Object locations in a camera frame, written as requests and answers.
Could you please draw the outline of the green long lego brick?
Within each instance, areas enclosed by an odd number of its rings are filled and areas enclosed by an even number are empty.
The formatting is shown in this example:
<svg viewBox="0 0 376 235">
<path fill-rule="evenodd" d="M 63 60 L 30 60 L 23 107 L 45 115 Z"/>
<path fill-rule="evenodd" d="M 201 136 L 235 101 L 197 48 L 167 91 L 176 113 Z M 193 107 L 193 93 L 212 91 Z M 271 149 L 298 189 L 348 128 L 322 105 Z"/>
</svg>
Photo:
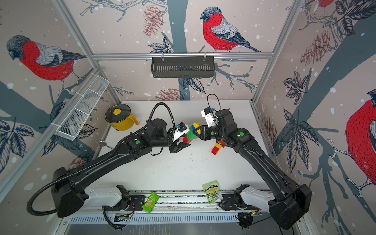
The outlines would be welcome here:
<svg viewBox="0 0 376 235">
<path fill-rule="evenodd" d="M 195 132 L 193 131 L 194 129 L 192 129 L 191 127 L 190 127 L 190 131 L 188 132 L 188 134 L 187 134 L 187 139 L 189 140 L 189 141 L 192 141 L 192 140 L 194 140 L 194 139 L 197 139 L 197 136 L 196 136 L 196 134 L 195 134 Z"/>
</svg>

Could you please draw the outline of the red square lego brick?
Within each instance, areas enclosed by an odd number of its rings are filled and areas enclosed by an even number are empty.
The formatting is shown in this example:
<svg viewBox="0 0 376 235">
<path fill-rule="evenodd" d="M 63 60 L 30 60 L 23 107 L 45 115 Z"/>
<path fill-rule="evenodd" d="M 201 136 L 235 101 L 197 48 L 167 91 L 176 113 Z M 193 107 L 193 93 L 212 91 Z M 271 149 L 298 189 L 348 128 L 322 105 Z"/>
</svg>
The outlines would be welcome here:
<svg viewBox="0 0 376 235">
<path fill-rule="evenodd" d="M 183 142 L 189 144 L 192 140 L 190 140 L 188 137 L 183 138 Z"/>
<path fill-rule="evenodd" d="M 214 147 L 211 152 L 212 152 L 213 155 L 216 155 L 219 152 L 219 150 L 220 150 L 220 148 Z"/>
</svg>

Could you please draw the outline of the green square lego brick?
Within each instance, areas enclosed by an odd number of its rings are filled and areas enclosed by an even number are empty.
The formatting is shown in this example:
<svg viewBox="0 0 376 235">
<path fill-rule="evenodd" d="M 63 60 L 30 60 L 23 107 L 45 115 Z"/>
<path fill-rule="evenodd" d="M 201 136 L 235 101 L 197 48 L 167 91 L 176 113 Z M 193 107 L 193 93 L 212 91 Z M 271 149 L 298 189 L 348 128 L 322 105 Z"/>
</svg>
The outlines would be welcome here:
<svg viewBox="0 0 376 235">
<path fill-rule="evenodd" d="M 192 133 L 189 133 L 186 137 L 188 137 L 190 140 L 194 140 L 195 139 L 195 135 L 192 134 Z"/>
</svg>

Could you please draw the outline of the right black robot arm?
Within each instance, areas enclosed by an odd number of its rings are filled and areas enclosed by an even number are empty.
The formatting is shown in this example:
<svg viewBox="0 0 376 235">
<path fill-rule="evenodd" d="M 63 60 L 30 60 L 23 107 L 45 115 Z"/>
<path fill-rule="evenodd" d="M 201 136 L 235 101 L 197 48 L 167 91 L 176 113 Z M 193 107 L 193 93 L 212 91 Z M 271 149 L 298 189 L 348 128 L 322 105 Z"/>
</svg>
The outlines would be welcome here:
<svg viewBox="0 0 376 235">
<path fill-rule="evenodd" d="M 312 198 L 311 189 L 299 185 L 288 177 L 261 149 L 254 136 L 244 128 L 238 128 L 229 109 L 216 111 L 207 107 L 201 111 L 206 124 L 195 129 L 193 133 L 201 140 L 215 139 L 223 142 L 242 156 L 259 174 L 269 187 L 273 196 L 242 185 L 235 193 L 239 208 L 255 206 L 268 211 L 274 221 L 284 230 L 289 230 L 308 211 Z"/>
</svg>

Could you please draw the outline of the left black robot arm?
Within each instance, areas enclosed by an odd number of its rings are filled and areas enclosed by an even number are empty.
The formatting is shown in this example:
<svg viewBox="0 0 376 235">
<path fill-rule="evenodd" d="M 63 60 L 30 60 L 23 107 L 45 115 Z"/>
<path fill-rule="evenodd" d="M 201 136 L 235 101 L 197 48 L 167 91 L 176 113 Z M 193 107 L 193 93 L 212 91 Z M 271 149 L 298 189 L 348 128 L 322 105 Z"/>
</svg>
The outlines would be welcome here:
<svg viewBox="0 0 376 235">
<path fill-rule="evenodd" d="M 153 107 L 146 125 L 121 139 L 110 152 L 84 166 L 72 170 L 63 167 L 56 170 L 54 180 L 40 188 L 28 200 L 26 210 L 34 216 L 53 213 L 58 217 L 72 215 L 89 200 L 90 196 L 85 189 L 94 181 L 124 164 L 150 154 L 155 147 L 167 147 L 171 153 L 179 152 L 189 146 L 179 142 L 179 138 L 188 134 L 189 130 L 189 126 L 183 122 L 176 124 L 169 106 L 159 102 Z M 35 210 L 34 201 L 47 189 L 51 189 L 55 209 Z"/>
</svg>

